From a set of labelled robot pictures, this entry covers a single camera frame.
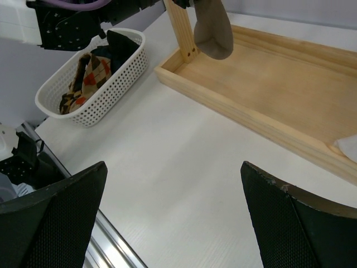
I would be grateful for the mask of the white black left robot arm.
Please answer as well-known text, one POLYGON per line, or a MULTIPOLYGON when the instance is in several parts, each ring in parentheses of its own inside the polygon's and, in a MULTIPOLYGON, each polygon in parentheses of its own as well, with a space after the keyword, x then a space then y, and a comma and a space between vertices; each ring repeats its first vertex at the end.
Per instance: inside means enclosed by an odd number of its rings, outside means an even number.
POLYGON ((148 67, 146 38, 118 24, 154 1, 2 1, 1 37, 73 56, 39 88, 47 116, 97 124, 148 67))

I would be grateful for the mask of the brown argyle sock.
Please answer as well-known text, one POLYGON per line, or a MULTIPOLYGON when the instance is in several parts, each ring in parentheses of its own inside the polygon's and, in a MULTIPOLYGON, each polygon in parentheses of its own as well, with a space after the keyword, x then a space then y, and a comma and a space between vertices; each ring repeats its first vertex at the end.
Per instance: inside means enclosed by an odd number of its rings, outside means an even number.
POLYGON ((90 98, 112 76, 111 60, 92 53, 83 54, 78 61, 71 91, 75 97, 90 98))

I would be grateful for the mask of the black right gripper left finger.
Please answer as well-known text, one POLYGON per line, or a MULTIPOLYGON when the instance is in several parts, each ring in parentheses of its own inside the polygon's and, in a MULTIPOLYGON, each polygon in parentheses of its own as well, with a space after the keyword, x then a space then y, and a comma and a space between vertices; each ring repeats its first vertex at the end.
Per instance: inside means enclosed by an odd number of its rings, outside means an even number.
POLYGON ((107 173, 100 161, 1 203, 1 267, 82 267, 107 173))

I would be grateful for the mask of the navy patterned sock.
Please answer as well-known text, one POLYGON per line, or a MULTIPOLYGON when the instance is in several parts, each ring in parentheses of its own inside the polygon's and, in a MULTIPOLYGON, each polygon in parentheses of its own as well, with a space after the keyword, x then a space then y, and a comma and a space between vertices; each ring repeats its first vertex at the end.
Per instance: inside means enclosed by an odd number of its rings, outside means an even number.
POLYGON ((106 45, 106 46, 98 46, 95 49, 93 49, 90 53, 95 55, 95 56, 107 58, 109 60, 112 59, 112 54, 110 52, 110 49, 109 49, 108 45, 106 45))

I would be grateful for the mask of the black sock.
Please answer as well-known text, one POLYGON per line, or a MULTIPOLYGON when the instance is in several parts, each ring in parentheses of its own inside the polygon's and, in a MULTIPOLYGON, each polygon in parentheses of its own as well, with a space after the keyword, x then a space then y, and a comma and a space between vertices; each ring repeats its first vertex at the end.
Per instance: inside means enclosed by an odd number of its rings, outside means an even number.
POLYGON ((139 48, 139 45, 122 35, 121 33, 108 30, 107 31, 110 67, 112 73, 115 73, 139 48))

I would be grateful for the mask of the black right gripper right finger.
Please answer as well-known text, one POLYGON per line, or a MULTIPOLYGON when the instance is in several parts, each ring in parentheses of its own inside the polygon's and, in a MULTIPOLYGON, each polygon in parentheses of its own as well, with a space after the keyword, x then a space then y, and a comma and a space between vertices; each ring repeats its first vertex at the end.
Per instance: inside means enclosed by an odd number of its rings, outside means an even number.
POLYGON ((247 161, 240 174, 264 267, 356 267, 356 208, 247 161))

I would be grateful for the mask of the brown striped beige sock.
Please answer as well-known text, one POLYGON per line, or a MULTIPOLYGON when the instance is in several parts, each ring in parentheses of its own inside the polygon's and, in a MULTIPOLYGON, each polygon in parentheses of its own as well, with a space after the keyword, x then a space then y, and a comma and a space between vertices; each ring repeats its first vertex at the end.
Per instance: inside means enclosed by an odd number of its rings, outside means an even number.
POLYGON ((221 0, 192 1, 196 14, 194 42, 197 48, 215 60, 228 58, 234 38, 228 14, 221 0))

